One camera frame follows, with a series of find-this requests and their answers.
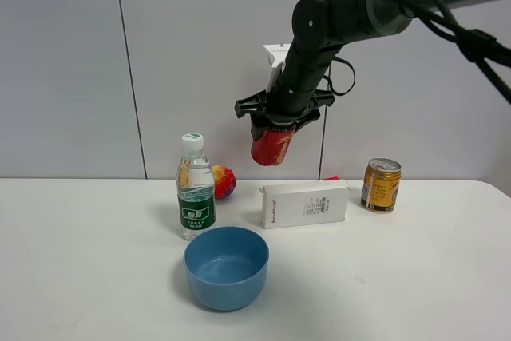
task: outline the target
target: green bottle label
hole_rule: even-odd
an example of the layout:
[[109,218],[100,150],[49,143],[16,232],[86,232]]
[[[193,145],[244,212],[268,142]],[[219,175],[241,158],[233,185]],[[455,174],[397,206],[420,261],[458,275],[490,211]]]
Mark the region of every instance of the green bottle label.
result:
[[180,198],[181,225],[193,231],[211,227],[215,223],[215,198],[202,201],[185,201]]

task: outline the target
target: white bottle cap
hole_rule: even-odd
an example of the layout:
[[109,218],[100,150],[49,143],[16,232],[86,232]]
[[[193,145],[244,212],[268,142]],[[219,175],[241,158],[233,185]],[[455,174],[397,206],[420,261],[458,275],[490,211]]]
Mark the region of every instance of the white bottle cap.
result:
[[181,145],[185,151],[197,151],[204,147],[204,138],[200,133],[187,133],[181,138]]

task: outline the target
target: white wall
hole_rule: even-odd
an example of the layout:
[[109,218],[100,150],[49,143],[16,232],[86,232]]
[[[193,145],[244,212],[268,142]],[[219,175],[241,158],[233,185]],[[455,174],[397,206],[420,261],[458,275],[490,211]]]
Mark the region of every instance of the white wall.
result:
[[[174,176],[190,131],[239,178],[317,177],[323,119],[263,168],[249,118],[233,111],[266,87],[262,45],[291,40],[298,0],[121,1],[150,178]],[[510,2],[456,15],[511,46]],[[0,176],[143,177],[118,1],[0,0],[0,27]],[[384,156],[408,179],[488,180],[511,193],[511,108],[457,47],[416,21],[341,55],[358,82],[329,109],[322,176],[361,178]],[[333,79],[342,89],[351,74],[335,65]]]
[[318,176],[321,122],[299,132],[282,165],[263,168],[250,156],[249,117],[233,109],[266,88],[263,44],[291,40],[298,0],[121,1],[149,177],[174,176],[180,137],[195,131],[238,177]]
[[0,0],[0,176],[144,177],[117,0]]
[[[455,10],[458,21],[511,46],[511,1]],[[328,111],[322,176],[360,178],[371,157],[402,164],[407,179],[496,180],[511,173],[506,128],[511,107],[467,62],[459,49],[432,34],[420,21],[405,33],[360,42],[340,56],[357,69],[352,93]],[[511,70],[494,66],[511,84]],[[351,83],[351,73],[334,65],[334,83]]]

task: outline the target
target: can lid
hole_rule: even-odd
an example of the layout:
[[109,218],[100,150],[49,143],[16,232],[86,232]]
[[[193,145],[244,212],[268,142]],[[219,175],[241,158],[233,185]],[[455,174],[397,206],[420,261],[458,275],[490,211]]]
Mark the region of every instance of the can lid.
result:
[[379,157],[376,159],[369,160],[369,166],[377,171],[384,172],[399,172],[401,171],[401,165],[394,160]]
[[200,133],[187,133],[181,138],[181,146],[185,151],[202,149],[204,147],[204,138]]

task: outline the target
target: clear water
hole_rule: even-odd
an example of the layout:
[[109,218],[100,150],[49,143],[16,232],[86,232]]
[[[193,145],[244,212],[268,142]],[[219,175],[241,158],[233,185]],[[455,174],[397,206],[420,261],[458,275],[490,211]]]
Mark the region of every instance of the clear water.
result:
[[[185,152],[177,169],[177,195],[185,201],[204,201],[214,196],[215,180],[208,158],[200,151]],[[182,236],[190,241],[199,234],[213,229],[187,229],[181,227]]]

